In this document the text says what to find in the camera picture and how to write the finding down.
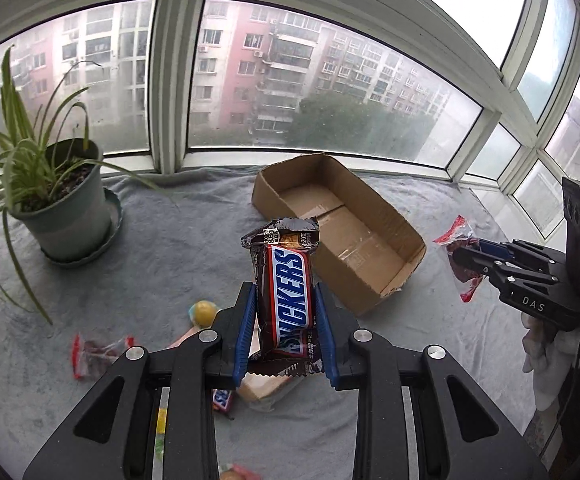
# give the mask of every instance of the transparent candy wrapper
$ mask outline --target transparent candy wrapper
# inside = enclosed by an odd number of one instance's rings
[[[472,247],[479,249],[479,239],[475,236],[474,231],[467,220],[459,215],[445,234],[434,240],[447,255],[452,274],[454,275],[454,284],[459,291],[459,296],[464,303],[472,299],[474,292],[479,284],[483,281],[483,274],[474,272],[470,269],[457,265],[452,259],[452,252],[459,247]]]
[[[111,344],[104,344],[77,334],[72,343],[74,378],[99,379],[110,365],[131,346],[134,346],[132,336],[126,336]]]

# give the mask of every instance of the silver screw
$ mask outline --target silver screw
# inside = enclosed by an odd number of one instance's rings
[[[211,343],[218,337],[219,337],[218,333],[212,329],[203,330],[203,332],[199,332],[199,341],[203,343]]]
[[[432,345],[428,347],[428,355],[433,359],[443,359],[446,357],[446,350],[438,345]]]
[[[136,361],[137,359],[141,359],[144,356],[144,349],[140,346],[133,346],[129,348],[126,352],[126,357],[131,361]]]
[[[370,341],[372,339],[372,332],[370,332],[369,330],[366,330],[365,328],[360,328],[359,330],[355,330],[355,333],[353,333],[353,336],[360,343],[365,343],[365,342]]]

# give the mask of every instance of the black cable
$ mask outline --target black cable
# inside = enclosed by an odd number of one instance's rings
[[[561,419],[563,418],[563,415],[566,412],[566,408],[568,407],[568,404],[570,403],[570,399],[572,398],[572,394],[574,393],[574,386],[577,382],[577,371],[579,370],[579,359],[580,359],[580,339],[579,339],[579,348],[577,349],[577,358],[575,359],[575,363],[574,363],[574,371],[572,372],[572,383],[570,384],[570,392],[568,393],[568,398],[566,399],[565,403],[563,404],[563,407],[560,409],[560,412],[557,416],[557,421],[554,423],[554,427],[552,428],[552,431],[550,432],[550,435],[548,436],[548,440],[545,441],[545,444],[541,449],[541,453],[539,453],[539,460],[542,459],[542,457],[545,454],[545,451],[548,449],[548,446],[550,446],[550,442],[552,441],[554,434],[557,432],[557,428],[559,427],[559,425],[561,423]]]

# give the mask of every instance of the pot saucer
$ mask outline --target pot saucer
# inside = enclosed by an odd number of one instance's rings
[[[52,258],[50,258],[50,256],[48,256],[45,253],[43,249],[41,249],[41,252],[44,254],[44,256],[49,262],[56,265],[57,267],[62,267],[64,269],[74,269],[75,267],[80,267],[98,258],[106,251],[108,247],[110,247],[110,245],[112,245],[112,242],[116,237],[116,234],[121,228],[121,222],[124,219],[124,212],[123,209],[121,209],[121,202],[119,201],[119,197],[115,194],[114,191],[109,190],[107,187],[105,187],[103,188],[103,192],[106,196],[106,208],[108,208],[108,211],[110,213],[110,228],[108,229],[108,233],[106,234],[106,237],[103,239],[101,245],[87,256],[84,256],[79,260],[74,260],[71,262],[58,262],[56,260],[53,260]]]

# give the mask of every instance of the snickers logo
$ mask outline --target snickers logo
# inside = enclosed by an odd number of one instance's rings
[[[311,283],[307,254],[268,246],[270,256],[270,305],[276,351],[294,357],[308,355],[306,328],[312,327]]]

